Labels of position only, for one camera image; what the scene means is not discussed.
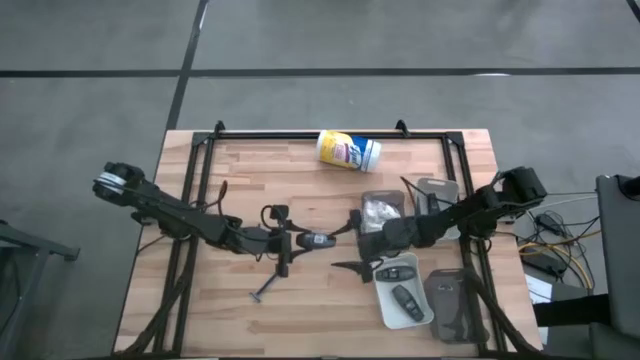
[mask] remote control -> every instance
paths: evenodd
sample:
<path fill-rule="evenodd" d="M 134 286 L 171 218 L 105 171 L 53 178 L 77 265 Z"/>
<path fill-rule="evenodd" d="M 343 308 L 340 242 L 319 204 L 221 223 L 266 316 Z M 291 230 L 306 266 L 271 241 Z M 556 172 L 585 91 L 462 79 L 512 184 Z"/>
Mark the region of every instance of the remote control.
<path fill-rule="evenodd" d="M 418 322 L 424 318 L 424 313 L 420 310 L 416 299 L 413 298 L 407 288 L 402 285 L 396 285 L 391 292 L 393 293 L 393 298 L 414 321 Z"/>
<path fill-rule="evenodd" d="M 383 282 L 400 282 L 416 277 L 416 269 L 411 266 L 392 266 L 376 272 L 376 280 Z"/>

